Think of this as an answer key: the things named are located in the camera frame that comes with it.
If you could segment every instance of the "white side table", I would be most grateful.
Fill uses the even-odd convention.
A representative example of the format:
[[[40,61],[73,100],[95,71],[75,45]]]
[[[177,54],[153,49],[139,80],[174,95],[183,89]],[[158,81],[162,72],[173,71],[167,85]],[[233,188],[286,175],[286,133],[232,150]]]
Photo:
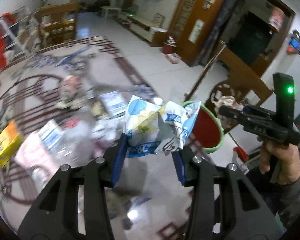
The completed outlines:
[[[118,11],[118,16],[121,13],[121,8],[118,8],[118,7],[102,6],[101,9],[102,9],[101,16],[104,17],[105,19],[108,18],[109,10],[117,10]]]

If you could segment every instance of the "curtain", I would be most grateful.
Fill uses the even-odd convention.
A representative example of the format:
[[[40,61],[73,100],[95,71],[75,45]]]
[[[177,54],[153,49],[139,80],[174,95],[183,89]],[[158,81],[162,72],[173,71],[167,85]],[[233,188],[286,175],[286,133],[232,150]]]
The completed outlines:
[[[219,11],[218,18],[215,21],[212,31],[208,39],[206,40],[205,44],[203,45],[200,54],[196,59],[195,65],[201,64],[202,59],[204,57],[205,58],[209,57],[212,51],[212,47],[219,36],[220,28],[225,24],[225,22],[232,15],[232,12],[234,10],[237,1],[238,0],[225,0],[225,2],[223,3],[223,6]]]

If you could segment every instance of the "screw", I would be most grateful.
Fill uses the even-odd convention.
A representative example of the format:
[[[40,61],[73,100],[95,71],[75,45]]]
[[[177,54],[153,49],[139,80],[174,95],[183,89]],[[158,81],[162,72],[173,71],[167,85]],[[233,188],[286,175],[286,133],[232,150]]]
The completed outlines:
[[[96,163],[101,164],[101,163],[104,163],[104,162],[105,162],[104,157],[98,157],[98,158],[96,158]]]
[[[194,157],[192,158],[192,161],[193,161],[194,163],[200,163],[200,162],[202,162],[202,158],[201,158],[200,156],[194,156]]]
[[[61,165],[60,169],[61,169],[61,171],[67,171],[67,170],[69,170],[69,165],[63,164],[63,165]]]
[[[228,164],[228,169],[230,169],[231,171],[236,171],[237,168],[238,168],[238,166],[235,165],[234,163]]]

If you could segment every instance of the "green led indicator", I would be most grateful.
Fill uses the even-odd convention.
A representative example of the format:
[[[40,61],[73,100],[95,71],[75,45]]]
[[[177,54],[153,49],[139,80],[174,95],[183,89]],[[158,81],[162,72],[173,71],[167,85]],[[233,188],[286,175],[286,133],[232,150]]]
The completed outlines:
[[[290,93],[290,94],[293,93],[293,87],[288,87],[288,93]]]

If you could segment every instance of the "blue and white wrapper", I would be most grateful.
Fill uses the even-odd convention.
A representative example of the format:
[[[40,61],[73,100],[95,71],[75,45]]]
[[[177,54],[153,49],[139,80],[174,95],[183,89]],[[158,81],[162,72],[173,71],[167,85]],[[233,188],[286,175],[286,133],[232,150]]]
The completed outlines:
[[[183,149],[200,107],[201,102],[183,108],[171,101],[157,106],[132,96],[123,129],[128,137],[128,158]]]

